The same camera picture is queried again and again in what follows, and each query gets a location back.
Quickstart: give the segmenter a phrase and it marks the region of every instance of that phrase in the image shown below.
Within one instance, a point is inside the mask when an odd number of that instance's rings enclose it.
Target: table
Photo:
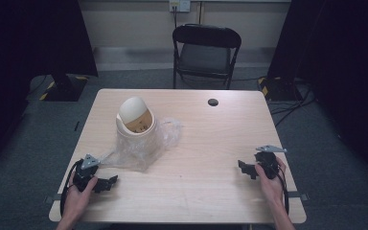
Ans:
[[[99,157],[115,143],[116,115],[128,98],[139,96],[158,117],[181,122],[179,144],[145,172],[99,168],[96,176],[118,174],[111,191],[92,194],[81,221],[129,223],[265,223],[272,216],[260,182],[238,168],[254,164],[255,148],[281,143],[259,91],[102,89],[99,91],[69,167],[87,153]],[[217,99],[217,106],[208,105]],[[276,153],[286,165],[283,153]],[[296,186],[287,168],[287,187]],[[300,198],[291,198],[290,218],[306,220]],[[59,201],[50,211],[59,221]]]

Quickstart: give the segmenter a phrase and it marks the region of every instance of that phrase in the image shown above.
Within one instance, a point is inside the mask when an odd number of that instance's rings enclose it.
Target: plastic bag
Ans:
[[[116,145],[100,157],[101,164],[144,172],[164,151],[177,145],[180,133],[181,123],[174,118],[155,119],[154,129],[143,136],[126,136],[117,130]]]

